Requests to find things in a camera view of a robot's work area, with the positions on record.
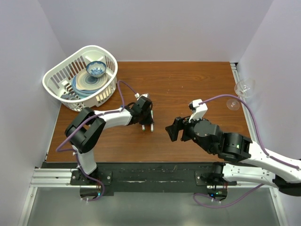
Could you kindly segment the white pen light green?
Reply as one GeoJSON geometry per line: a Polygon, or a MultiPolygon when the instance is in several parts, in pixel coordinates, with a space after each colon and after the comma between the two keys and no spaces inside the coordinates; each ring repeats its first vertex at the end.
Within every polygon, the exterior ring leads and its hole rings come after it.
{"type": "Polygon", "coordinates": [[[154,131],[153,110],[151,110],[151,119],[152,119],[152,122],[150,124],[150,130],[151,130],[151,132],[153,132],[154,131]]]}

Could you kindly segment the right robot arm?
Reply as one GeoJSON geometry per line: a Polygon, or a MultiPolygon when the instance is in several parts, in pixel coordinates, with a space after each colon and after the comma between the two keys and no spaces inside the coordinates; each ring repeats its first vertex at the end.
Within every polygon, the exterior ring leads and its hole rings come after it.
{"type": "Polygon", "coordinates": [[[245,181],[269,185],[290,196],[301,194],[301,161],[285,157],[238,133],[224,133],[207,119],[175,118],[165,128],[171,141],[182,131],[182,141],[192,140],[209,154],[225,163],[217,163],[206,177],[215,185],[222,182],[245,181]]]}

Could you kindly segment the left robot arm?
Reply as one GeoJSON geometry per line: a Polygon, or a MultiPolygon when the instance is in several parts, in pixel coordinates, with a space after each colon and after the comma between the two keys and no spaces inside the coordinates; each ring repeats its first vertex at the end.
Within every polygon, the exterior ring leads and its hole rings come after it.
{"type": "Polygon", "coordinates": [[[137,123],[153,128],[152,108],[152,101],[140,96],[136,102],[116,110],[93,111],[86,107],[78,114],[65,130],[65,135],[73,148],[83,182],[87,185],[103,185],[94,157],[94,147],[101,133],[109,128],[137,123]]]}

